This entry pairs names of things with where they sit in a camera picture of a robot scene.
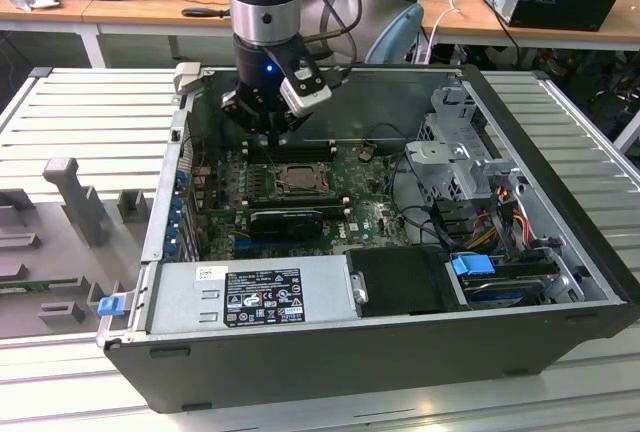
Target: desk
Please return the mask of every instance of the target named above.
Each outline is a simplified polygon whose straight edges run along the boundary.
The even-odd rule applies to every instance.
[[[196,0],[215,2],[209,6],[223,8],[227,0]],[[423,25],[428,31],[446,1],[422,1],[425,7]],[[101,34],[176,36],[231,36],[228,19],[182,17],[181,10],[196,6],[180,0],[90,1],[63,0],[63,7],[48,11],[24,13],[12,5],[0,3],[0,29],[18,31],[72,32],[82,38],[93,67],[105,67],[98,37]],[[438,27],[438,43],[508,46],[509,39],[495,16],[482,0],[459,0],[462,14],[448,14]],[[639,50],[640,0],[618,0],[599,32],[577,32],[545,29],[510,29],[522,47],[556,47],[587,50]],[[175,40],[172,55],[179,55]]]
[[[431,30],[448,1],[421,1],[423,25]],[[461,14],[450,13],[440,22],[438,43],[466,45],[512,45],[495,15],[483,0],[459,0]],[[598,32],[509,28],[521,47],[587,50],[640,49],[640,0],[617,0]]]

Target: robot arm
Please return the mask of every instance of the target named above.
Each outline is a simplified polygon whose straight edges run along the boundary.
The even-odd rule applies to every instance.
[[[352,23],[360,12],[362,20],[351,31],[358,44],[356,59],[364,61],[396,18],[417,0],[333,0],[334,11],[343,23]],[[234,91],[223,96],[223,111],[251,133],[267,135],[276,145],[278,135],[295,130],[314,105],[331,97],[341,77],[331,80],[318,68],[305,45],[305,36],[327,34],[341,27],[333,11],[321,0],[230,0],[234,52],[239,80]],[[316,43],[350,55],[344,34]]]

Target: power supply label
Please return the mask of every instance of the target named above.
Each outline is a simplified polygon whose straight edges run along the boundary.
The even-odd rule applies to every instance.
[[[224,286],[227,327],[304,322],[300,269],[229,272]]]

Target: blue latch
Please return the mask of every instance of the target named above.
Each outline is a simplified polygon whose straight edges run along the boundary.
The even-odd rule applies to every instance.
[[[495,274],[496,269],[488,255],[460,255],[451,261],[456,275]]]
[[[176,188],[184,188],[187,185],[187,174],[184,170],[176,171]]]
[[[124,315],[124,297],[103,297],[98,303],[98,315]]]

